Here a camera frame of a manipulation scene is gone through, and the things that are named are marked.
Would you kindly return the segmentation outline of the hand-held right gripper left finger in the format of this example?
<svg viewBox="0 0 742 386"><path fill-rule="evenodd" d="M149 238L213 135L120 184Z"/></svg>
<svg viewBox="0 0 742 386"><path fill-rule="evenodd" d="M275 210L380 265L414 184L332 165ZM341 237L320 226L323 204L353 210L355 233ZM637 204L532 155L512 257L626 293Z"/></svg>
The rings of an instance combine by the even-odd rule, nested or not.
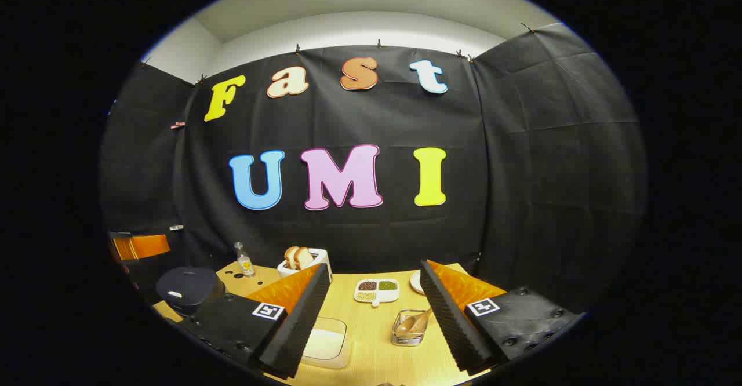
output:
<svg viewBox="0 0 742 386"><path fill-rule="evenodd" d="M294 378L329 286L327 265L312 265L246 297L222 294L177 328L233 366Z"/></svg>

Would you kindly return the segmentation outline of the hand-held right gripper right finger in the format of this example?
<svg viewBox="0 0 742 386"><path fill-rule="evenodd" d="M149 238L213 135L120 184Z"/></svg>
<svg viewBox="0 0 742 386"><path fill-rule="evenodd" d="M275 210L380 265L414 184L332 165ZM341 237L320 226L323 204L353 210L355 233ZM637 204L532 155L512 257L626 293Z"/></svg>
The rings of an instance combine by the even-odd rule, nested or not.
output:
<svg viewBox="0 0 742 386"><path fill-rule="evenodd" d="M421 286L457 367L469 375L538 354L583 320L528 286L505 291L432 260L421 261Z"/></svg>

